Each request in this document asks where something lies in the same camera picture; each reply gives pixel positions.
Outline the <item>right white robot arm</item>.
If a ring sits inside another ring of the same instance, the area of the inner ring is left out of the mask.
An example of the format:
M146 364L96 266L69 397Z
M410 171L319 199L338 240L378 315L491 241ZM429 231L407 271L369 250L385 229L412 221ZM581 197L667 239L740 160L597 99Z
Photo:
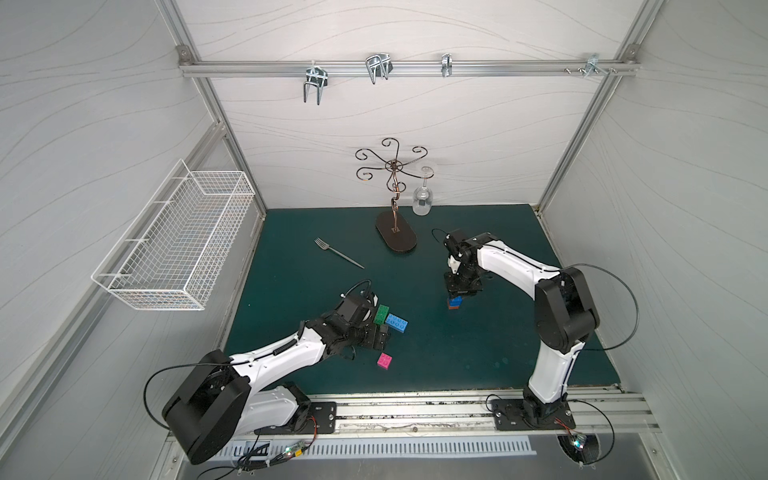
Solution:
M466 236L456 230L444 236L443 245L451 300L479 293L485 273L506 280L533 300L540 347L520 410L528 424L542 424L565 405L576 360L599 326L585 275L576 267L561 269L536 261L488 232Z

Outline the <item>green long lego brick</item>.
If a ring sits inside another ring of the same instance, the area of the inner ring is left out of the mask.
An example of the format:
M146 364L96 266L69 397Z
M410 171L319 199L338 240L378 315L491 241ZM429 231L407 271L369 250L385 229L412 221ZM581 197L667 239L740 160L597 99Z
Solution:
M389 310L388 306L380 304L374 317L374 323L376 325L384 325L389 315Z

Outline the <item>pink lego brick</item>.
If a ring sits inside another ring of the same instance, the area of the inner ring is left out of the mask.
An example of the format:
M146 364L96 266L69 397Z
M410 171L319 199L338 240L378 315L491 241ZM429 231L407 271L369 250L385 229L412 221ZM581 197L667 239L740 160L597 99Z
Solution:
M391 365L392 357L386 353L382 353L378 360L377 365L383 369L388 369Z

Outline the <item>light blue long lego brick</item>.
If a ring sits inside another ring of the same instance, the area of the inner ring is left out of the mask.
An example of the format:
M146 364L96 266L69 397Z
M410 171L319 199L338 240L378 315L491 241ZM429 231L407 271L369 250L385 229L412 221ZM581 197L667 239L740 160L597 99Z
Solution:
M404 333L408 327L408 322L406 320L393 314L389 314L386 317L385 324L400 333Z

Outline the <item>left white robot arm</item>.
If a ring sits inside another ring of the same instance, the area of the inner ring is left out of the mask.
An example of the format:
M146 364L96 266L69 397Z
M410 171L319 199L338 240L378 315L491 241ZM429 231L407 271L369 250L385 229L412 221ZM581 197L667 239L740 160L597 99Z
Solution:
M311 401L287 376L348 348L383 348L388 328L375 321L381 308L371 289L356 288L281 340L232 356L216 349L189 365L161 411L189 462L208 461L238 435L301 430L311 420Z

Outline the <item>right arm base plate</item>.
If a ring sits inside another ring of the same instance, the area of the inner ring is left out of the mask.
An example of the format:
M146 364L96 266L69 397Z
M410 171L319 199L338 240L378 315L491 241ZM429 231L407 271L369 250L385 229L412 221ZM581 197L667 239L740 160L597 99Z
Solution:
M493 398L486 403L495 429L505 432L575 429L571 408L566 401L541 404L536 397Z

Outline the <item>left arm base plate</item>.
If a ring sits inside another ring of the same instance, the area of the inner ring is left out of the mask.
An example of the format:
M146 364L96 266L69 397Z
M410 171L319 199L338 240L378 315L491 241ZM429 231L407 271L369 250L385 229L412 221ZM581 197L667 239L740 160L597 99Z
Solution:
M312 402L307 408L301 407L297 414L283 426L269 426L254 431L257 435L320 435L336 431L336 402Z

